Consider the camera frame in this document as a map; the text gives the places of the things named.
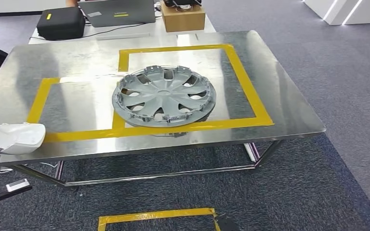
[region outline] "cable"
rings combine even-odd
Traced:
[[[57,164],[56,165],[51,165],[51,164],[48,164],[48,163],[44,163],[44,162],[40,162],[39,164],[43,164],[43,165],[48,165],[52,168],[56,168],[57,167]],[[13,171],[13,169],[11,168],[7,168],[5,170],[0,170],[0,174],[3,174],[3,173],[7,173],[7,172],[10,172],[10,171]]]
[[[118,29],[123,29],[123,28],[129,28],[129,27],[136,27],[136,26],[141,26],[141,25],[144,25],[146,23],[141,23],[141,24],[138,24],[138,25],[133,25],[133,26],[123,26],[123,27],[119,27],[119,28],[114,28],[112,30],[108,30],[108,31],[103,31],[103,32],[99,32],[99,33],[95,33],[95,34],[92,34],[92,35],[87,35],[87,36],[83,36],[81,38],[87,38],[87,37],[91,37],[91,36],[95,36],[95,35],[99,35],[99,34],[104,34],[104,33],[108,33],[108,32],[111,32],[111,31],[114,31],[114,30],[118,30]],[[40,39],[40,40],[47,40],[47,39],[44,39],[44,38],[37,38],[37,37],[30,37],[29,39],[31,38],[34,38],[34,39]],[[67,39],[58,39],[58,40],[53,40],[53,41],[66,41]]]
[[[109,31],[104,31],[104,32],[100,32],[100,33],[96,33],[96,34],[92,34],[92,35],[83,36],[82,38],[87,38],[87,37],[91,37],[91,36],[95,36],[95,35],[99,35],[99,34],[108,33],[108,32],[111,32],[111,31],[114,31],[114,30],[117,30],[117,29],[123,29],[123,28],[141,26],[141,25],[144,25],[144,24],[146,24],[146,23],[141,23],[141,24],[134,25],[134,26],[123,26],[123,27],[119,27],[119,28],[114,28],[114,29],[109,30]]]
[[[10,172],[10,171],[13,171],[13,169],[2,170],[2,171],[0,171],[0,174],[7,173],[7,172]]]
[[[39,164],[48,165],[48,166],[50,166],[50,167],[52,167],[52,168],[57,167],[57,164],[56,164],[56,165],[51,165],[51,164],[44,163],[44,162],[40,162]]]

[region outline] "white table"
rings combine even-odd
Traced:
[[[155,23],[148,23],[136,27],[128,27],[122,29],[116,29],[107,33],[87,37],[87,38],[77,38],[71,39],[70,41],[77,41],[83,39],[97,39],[97,40],[104,40],[104,39],[127,39],[127,38],[137,38],[137,37],[149,37],[149,36],[163,36],[167,34],[193,34],[193,33],[213,33],[216,32],[215,28],[211,21],[209,20],[208,16],[205,16],[205,29],[204,30],[192,30],[192,31],[181,31],[181,32],[166,32],[165,31],[165,24],[164,20],[162,19],[160,12],[155,12],[156,18]],[[125,26],[106,26],[106,27],[93,27],[86,25],[84,29],[84,36],[93,35],[96,33],[101,33],[105,31],[109,31],[115,28],[125,27]],[[32,38],[29,40],[29,44],[39,44],[39,43],[52,43],[57,41],[48,41],[44,40],[43,37],[40,37],[38,34],[38,30],[35,29],[33,32]]]

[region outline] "metal table frame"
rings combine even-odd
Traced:
[[[61,180],[64,161],[58,162],[54,177],[51,177],[47,174],[36,171],[25,165],[13,165],[13,166],[8,166],[8,167],[18,172],[24,173],[28,176],[43,180],[47,183],[74,191],[78,188],[78,186],[81,186],[81,185],[115,183],[115,182],[124,182],[124,181],[132,181],[132,180],[155,179],[155,178],[162,178],[162,177],[176,177],[176,176],[198,175],[198,174],[207,174],[207,173],[215,173],[215,172],[229,172],[229,171],[239,171],[239,170],[246,170],[246,169],[256,169],[257,167],[261,166],[266,161],[266,159],[271,154],[273,154],[285,141],[286,140],[273,141],[270,144],[270,146],[263,152],[262,155],[258,153],[254,143],[244,144],[246,151],[249,155],[249,158],[254,163],[251,165],[209,168],[209,169],[171,172],[171,173],[154,174],[154,175],[133,176],[133,177],[119,177],[119,178],[109,178],[109,179],[99,179],[99,180],[83,180],[83,181],[64,182]]]
[[[217,100],[206,121],[155,130],[130,127],[114,116],[110,99],[116,83],[127,73],[156,64],[186,66],[209,79]],[[0,68],[0,124],[25,120],[46,126],[45,142],[29,154],[2,155],[0,166],[67,189],[255,169],[284,140],[326,130],[255,31],[15,47]],[[252,142],[263,141],[273,143],[259,155]],[[245,144],[252,162],[156,175],[61,180],[66,160],[233,144]],[[47,161],[59,162],[54,177],[25,166]]]

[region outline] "yellow tape square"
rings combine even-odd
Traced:
[[[177,218],[186,216],[202,216],[202,215],[212,215],[213,218],[216,217],[214,208],[191,208],[191,209],[178,209],[178,210],[166,210],[148,213],[136,213],[136,214],[124,214],[116,216],[104,216],[98,219],[98,231],[106,231],[106,225],[118,222],[127,221],[138,221],[138,220],[148,220],[148,219],[160,219],[160,218]],[[213,219],[215,224],[215,230],[221,231],[218,223]]]
[[[242,62],[240,61],[235,49],[231,44],[120,50],[119,71],[122,72],[128,71],[130,54],[133,53],[192,51],[209,49],[223,49],[225,51],[230,61],[230,64],[232,65],[233,70],[240,82],[240,85],[242,86],[243,92],[245,93],[246,98],[249,104],[251,105],[251,108],[256,117],[195,122],[171,128],[150,128],[150,127],[125,128],[124,127],[125,121],[117,113],[114,113],[112,129],[47,133],[44,142],[80,141],[112,137],[143,136],[164,133],[179,133],[212,129],[244,128],[244,127],[274,125],[262,101],[260,100],[259,95],[254,89],[251,80],[243,67]],[[26,120],[28,123],[39,122],[40,115],[43,111],[46,99],[50,91],[50,87],[52,84],[59,83],[59,81],[60,81],[59,78],[44,78],[42,80],[38,92],[36,94],[35,100],[33,102],[33,105],[29,111],[28,118]]]

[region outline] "table leg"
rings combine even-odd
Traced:
[[[58,180],[62,178],[63,164],[64,164],[63,160],[57,162],[57,168],[56,168],[56,173],[54,174],[54,178]]]
[[[75,191],[81,185],[114,183],[114,182],[124,182],[124,181],[132,181],[132,180],[155,179],[155,178],[162,178],[162,177],[175,177],[175,176],[197,175],[197,174],[206,174],[206,173],[214,173],[214,172],[228,172],[228,171],[255,169],[261,166],[265,162],[265,160],[280,147],[282,143],[284,143],[284,141],[273,141],[272,144],[266,149],[266,151],[262,155],[259,155],[257,150],[255,150],[255,153],[253,155],[250,155],[252,161],[255,162],[254,164],[251,164],[251,165],[210,168],[210,169],[172,172],[172,173],[156,174],[156,175],[143,175],[143,176],[120,177],[120,178],[101,179],[101,180],[84,180],[84,181],[75,181],[75,182],[64,182],[60,180],[62,169],[63,169],[63,164],[64,164],[63,161],[59,161],[57,169],[56,169],[56,175],[54,178],[44,173],[38,172],[34,169],[31,169],[27,166],[24,166],[24,165],[9,166],[9,168],[22,172],[29,176],[38,178],[40,180],[46,181],[50,184],[60,186],[61,188]]]
[[[273,154],[284,142],[285,140],[273,141],[272,144],[266,149],[266,151],[259,157],[254,166],[261,166],[269,158],[269,156],[271,156],[271,154]]]
[[[51,176],[48,176],[48,175],[46,175],[44,173],[41,173],[39,171],[36,171],[32,168],[29,168],[28,166],[13,165],[13,166],[8,166],[8,168],[11,168],[11,169],[13,169],[15,171],[18,171],[18,172],[21,172],[21,173],[24,173],[28,176],[38,178],[40,180],[43,180],[43,181],[48,182],[50,184],[54,184],[54,185],[59,186],[59,187],[64,188],[64,189],[74,190],[73,188],[67,187],[66,184],[63,181],[58,180],[56,178],[53,178]]]

